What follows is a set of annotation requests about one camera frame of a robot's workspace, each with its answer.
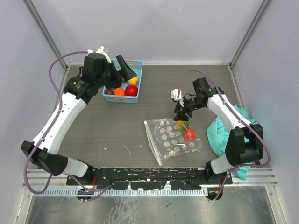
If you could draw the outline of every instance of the white wall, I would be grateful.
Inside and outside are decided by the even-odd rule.
[[[289,217],[298,223],[299,1],[273,0],[235,71],[266,143]]]
[[[0,222],[10,224],[23,183],[21,143],[38,134],[56,99],[47,75],[55,57],[22,1],[1,2],[0,30]],[[60,84],[62,67],[53,71]]]
[[[231,62],[262,0],[32,0],[62,53],[107,45],[145,63]],[[81,58],[72,60],[82,64]]]

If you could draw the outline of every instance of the metal floor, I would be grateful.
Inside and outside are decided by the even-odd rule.
[[[237,104],[235,89],[225,65],[144,66],[138,104],[107,102],[99,90],[87,107],[77,116],[66,134],[59,153],[83,160],[94,167],[159,167],[149,147],[144,120],[174,118],[175,103],[170,91],[178,88],[186,70],[198,69],[210,75],[224,90],[229,101]],[[66,80],[78,74],[71,67]],[[189,73],[182,85],[183,93],[194,94],[192,82],[199,77]],[[163,167],[197,167],[216,158],[207,141],[206,129],[216,115],[202,108],[193,113],[191,126],[202,138],[201,152],[171,157]]]
[[[216,203],[205,196],[102,197],[88,203],[35,196],[26,224],[53,223],[273,224],[275,219],[265,187],[227,187]]]

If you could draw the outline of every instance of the cable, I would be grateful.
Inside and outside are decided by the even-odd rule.
[[[107,187],[105,187],[105,188],[103,188],[103,189],[97,189],[97,190],[94,190],[94,189],[91,189],[91,188],[87,188],[87,187],[85,187],[83,184],[81,184],[80,183],[80,181],[78,181],[78,179],[76,178],[76,177],[74,177],[73,175],[69,175],[79,186],[81,186],[82,188],[84,188],[85,190],[89,190],[89,191],[91,191],[91,192],[99,192],[99,191],[102,191],[102,190],[104,190],[104,189],[106,189],[106,188],[110,188],[111,186],[107,186]]]
[[[218,194],[216,195],[214,201],[217,200],[217,198],[219,197],[220,193],[222,192],[222,190],[223,190],[223,188],[224,188],[224,183],[226,182],[226,180],[227,180],[227,178],[228,178],[229,175],[230,175],[230,172],[228,172],[228,173],[226,174],[226,176],[225,176],[225,178],[224,178],[224,180],[223,180],[223,182],[222,182],[221,188],[220,188]]]
[[[184,95],[184,97],[185,97],[186,95],[189,95],[190,97],[194,97],[194,96],[196,96],[196,94],[191,95],[190,93],[186,93],[186,94]]]
[[[106,192],[106,190],[108,190],[109,188],[111,188],[111,186],[108,186],[108,187],[105,187],[105,188],[101,189],[101,190],[102,190],[101,193],[99,193],[97,196],[94,196],[94,197],[92,197],[92,198],[89,198],[87,201],[90,202],[90,201],[93,201],[93,200],[97,199],[97,198],[100,197],[102,194],[104,194],[104,193]]]
[[[75,55],[75,54],[87,54],[87,51],[75,51],[75,52],[71,52],[71,53],[69,53],[69,54],[63,55],[63,56],[61,56],[60,58],[56,59],[56,60],[50,65],[50,67],[49,67],[49,72],[48,72],[48,74],[49,74],[49,79],[50,79],[50,81],[51,81],[51,83],[52,83],[52,86],[53,86],[54,89],[55,89],[55,92],[56,92],[57,95],[58,95],[59,109],[58,109],[58,112],[57,112],[55,118],[53,119],[52,123],[49,125],[48,129],[44,132],[44,134],[42,135],[41,139],[40,139],[40,140],[37,142],[37,144],[33,147],[32,151],[31,151],[30,154],[28,155],[28,157],[27,157],[27,159],[26,159],[26,162],[25,162],[24,171],[23,171],[24,181],[25,181],[25,184],[26,184],[27,188],[28,188],[32,193],[34,193],[34,194],[38,194],[38,195],[39,195],[39,194],[42,194],[42,193],[44,193],[44,192],[46,191],[46,189],[47,189],[48,186],[49,186],[49,183],[50,183],[50,180],[51,180],[51,178],[52,178],[52,175],[49,176],[48,181],[47,181],[47,183],[46,183],[44,189],[41,190],[41,191],[36,191],[36,190],[34,190],[34,189],[30,186],[30,183],[29,183],[29,181],[28,181],[28,177],[27,177],[28,165],[29,165],[29,163],[30,163],[30,160],[31,160],[31,158],[32,158],[32,155],[33,155],[34,152],[37,150],[38,146],[41,144],[41,142],[44,140],[44,138],[47,136],[47,134],[49,133],[49,131],[51,130],[51,128],[54,126],[55,122],[57,121],[57,119],[58,119],[58,117],[59,117],[59,115],[60,115],[61,109],[62,109],[62,105],[63,105],[63,104],[62,104],[62,96],[61,96],[61,94],[60,94],[60,92],[59,92],[59,89],[58,89],[57,86],[55,85],[54,80],[53,80],[53,77],[52,77],[52,73],[51,73],[51,72],[52,72],[52,68],[53,68],[53,66],[54,66],[57,62],[59,62],[61,59],[65,58],[65,57],[67,57],[67,56],[70,56],[70,55]]]
[[[96,182],[97,182],[97,178],[94,177],[94,178],[93,178],[93,189],[95,188]]]
[[[222,183],[222,185],[221,185],[221,188],[220,188],[218,194],[216,195],[216,198],[214,199],[214,200],[216,201],[216,199],[219,197],[221,191],[222,191],[223,188],[224,188],[225,181],[227,180],[227,178],[228,178],[228,176],[230,175],[231,172],[238,171],[241,167],[264,167],[264,166],[267,166],[267,165],[269,165],[269,163],[271,162],[271,154],[270,154],[270,151],[269,151],[268,146],[266,145],[266,143],[264,142],[264,140],[258,135],[258,133],[256,133],[256,131],[253,130],[252,127],[250,127],[248,124],[246,124],[246,123],[245,123],[245,122],[244,122],[244,121],[243,121],[243,120],[242,120],[242,119],[241,119],[241,118],[234,112],[234,110],[229,106],[229,104],[228,104],[227,102],[225,102],[225,99],[223,98],[222,94],[220,93],[220,90],[219,90],[218,85],[214,82],[214,80],[213,80],[209,75],[207,75],[207,74],[205,74],[204,72],[199,71],[199,70],[188,70],[188,71],[186,71],[186,72],[183,74],[183,76],[181,77],[181,80],[179,81],[179,86],[178,86],[178,97],[179,97],[179,95],[180,95],[180,93],[181,93],[181,87],[182,87],[182,81],[183,81],[183,78],[185,77],[185,75],[187,75],[189,72],[192,72],[192,71],[193,71],[193,72],[198,72],[198,73],[204,75],[205,77],[207,77],[207,78],[213,83],[213,85],[215,86],[215,88],[216,88],[216,90],[217,90],[217,93],[218,93],[220,99],[222,100],[222,102],[224,103],[224,105],[229,109],[229,111],[231,111],[231,113],[234,115],[234,117],[236,117],[236,118],[239,120],[239,122],[241,122],[241,124],[245,125],[245,126],[246,126],[246,127],[247,127],[247,128],[248,128],[248,129],[249,129],[249,130],[250,130],[250,131],[257,137],[257,139],[262,143],[263,147],[265,148],[266,153],[267,153],[267,157],[268,157],[266,163],[264,163],[264,164],[241,164],[241,165],[239,165],[239,166],[237,166],[237,167],[234,167],[234,168],[228,170],[228,174],[226,175],[226,177],[225,177],[225,179],[224,179],[224,181],[223,181],[223,183]]]

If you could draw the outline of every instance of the white cable carrier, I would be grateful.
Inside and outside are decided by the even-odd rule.
[[[97,196],[101,192],[94,192],[93,195],[77,194],[81,188],[56,188],[46,190],[43,194],[34,195],[34,197],[93,197]],[[201,190],[171,190],[170,188],[164,188],[162,190],[106,190],[100,197],[124,197],[124,196],[135,196],[135,197],[158,197],[158,196],[207,196],[208,190],[206,187]]]

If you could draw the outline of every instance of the red fruit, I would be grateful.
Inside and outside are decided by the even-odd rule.
[[[184,137],[188,141],[193,141],[196,139],[196,133],[193,131],[192,128],[188,127],[187,130],[185,131]]]
[[[118,86],[116,86],[115,88],[121,87],[121,84],[124,83],[124,82],[125,82],[125,79],[123,77],[121,77],[121,83]]]
[[[128,85],[126,87],[126,95],[127,96],[131,96],[131,97],[135,97],[138,94],[138,87],[134,86],[134,85]]]
[[[113,92],[113,90],[106,90],[105,94],[107,94],[107,95],[114,95],[114,92]]]

